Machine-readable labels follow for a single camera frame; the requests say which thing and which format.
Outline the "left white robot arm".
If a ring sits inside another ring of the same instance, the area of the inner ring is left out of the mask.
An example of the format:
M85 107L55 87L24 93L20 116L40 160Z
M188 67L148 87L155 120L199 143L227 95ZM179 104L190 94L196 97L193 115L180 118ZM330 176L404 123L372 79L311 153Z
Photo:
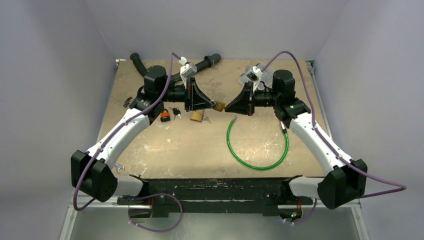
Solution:
M138 205L146 203L149 191L143 180L136 176L117 177L117 161L130 143L165 112L165 102L183 103L186 111L212 109L215 102L197 86L194 75L212 66L207 60L181 66L180 72L168 76L160 65L144 71L144 85L130 103L118 123L94 146L86 151L77 150L71 158L71 184L74 187L73 207L80 211L78 193L105 202L113 196L129 196Z

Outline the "large brass padlock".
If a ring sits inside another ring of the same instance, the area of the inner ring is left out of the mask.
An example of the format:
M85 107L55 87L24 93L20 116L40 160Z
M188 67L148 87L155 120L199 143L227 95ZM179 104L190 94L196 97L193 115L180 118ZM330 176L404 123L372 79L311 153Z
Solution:
M202 122L204 118L204 111L192 111L190 115L190 120L194 122Z

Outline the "orange black padlock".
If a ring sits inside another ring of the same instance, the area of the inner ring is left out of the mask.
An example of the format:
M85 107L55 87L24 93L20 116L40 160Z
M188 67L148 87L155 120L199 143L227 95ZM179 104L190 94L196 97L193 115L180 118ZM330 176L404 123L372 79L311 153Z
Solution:
M161 113L160 113L160 121L162 123L164 122L169 122L171 120L171 116L170 113L167 109L164 109Z

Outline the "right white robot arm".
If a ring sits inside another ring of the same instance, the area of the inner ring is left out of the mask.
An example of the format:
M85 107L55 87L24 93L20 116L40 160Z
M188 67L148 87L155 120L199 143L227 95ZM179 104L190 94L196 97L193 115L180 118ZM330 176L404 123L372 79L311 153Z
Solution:
M362 159L354 160L325 134L313 119L310 108L295 91L293 74L285 69L276 70L272 75L271 87L255 90L249 81L240 94L224 110L251 116L256 107L272 107L281 121L281 128L296 134L318 161L322 178L295 176L283 184L280 196L288 204L300 197L320 200L328 209L335 209L365 194L368 167Z

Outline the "small brass padlock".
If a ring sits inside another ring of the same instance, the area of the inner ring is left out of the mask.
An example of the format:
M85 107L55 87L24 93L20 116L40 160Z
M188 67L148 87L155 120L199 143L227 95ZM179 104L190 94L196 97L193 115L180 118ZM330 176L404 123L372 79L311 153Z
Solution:
M212 109L218 112L222 112L226 107L226 103L222 101L212 101L212 103L213 103Z

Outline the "black head key bunch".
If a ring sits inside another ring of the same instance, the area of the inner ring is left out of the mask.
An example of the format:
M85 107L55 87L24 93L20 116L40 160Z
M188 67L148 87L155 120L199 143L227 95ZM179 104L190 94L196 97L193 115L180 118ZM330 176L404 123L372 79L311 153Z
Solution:
M169 109L172 110L173 120L175 120L176 118L179 118L180 120L182 119L181 111L178 107L169 107Z

